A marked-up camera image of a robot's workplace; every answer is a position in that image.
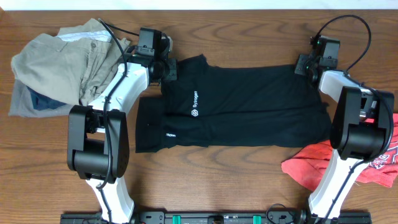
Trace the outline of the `black polo shirt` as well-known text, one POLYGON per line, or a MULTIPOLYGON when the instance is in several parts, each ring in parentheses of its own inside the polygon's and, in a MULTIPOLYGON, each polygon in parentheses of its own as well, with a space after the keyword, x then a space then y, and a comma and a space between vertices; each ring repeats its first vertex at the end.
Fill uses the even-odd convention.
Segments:
POLYGON ((211 66, 203 55, 178 63, 161 94, 142 97, 136 152, 174 146, 305 147, 329 138, 319 92, 293 65, 211 66))

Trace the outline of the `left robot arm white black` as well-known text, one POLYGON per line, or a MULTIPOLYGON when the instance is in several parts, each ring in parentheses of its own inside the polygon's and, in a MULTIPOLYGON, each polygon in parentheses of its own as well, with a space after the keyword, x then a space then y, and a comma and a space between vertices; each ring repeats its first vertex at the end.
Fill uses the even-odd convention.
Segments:
POLYGON ((124 178, 127 116, 151 83, 177 79, 177 61, 169 58, 173 41, 167 34, 143 27, 137 36, 137 45, 121 51, 121 64, 105 91, 69 112, 67 165, 93 189, 101 211, 63 214, 61 223, 139 223, 124 178))

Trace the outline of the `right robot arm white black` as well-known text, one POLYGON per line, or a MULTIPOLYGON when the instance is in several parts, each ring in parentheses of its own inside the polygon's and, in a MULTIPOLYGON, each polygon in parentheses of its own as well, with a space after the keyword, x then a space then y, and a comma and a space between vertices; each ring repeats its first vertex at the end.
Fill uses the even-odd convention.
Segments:
POLYGON ((300 55, 295 74, 305 76, 337 103, 331 124, 333 148, 325 173, 307 201, 307 208, 294 212, 292 223, 371 223, 368 212, 343 212, 342 204, 365 168, 384 154, 394 130, 394 95, 378 91, 339 70, 340 41, 317 33, 313 50, 300 55))

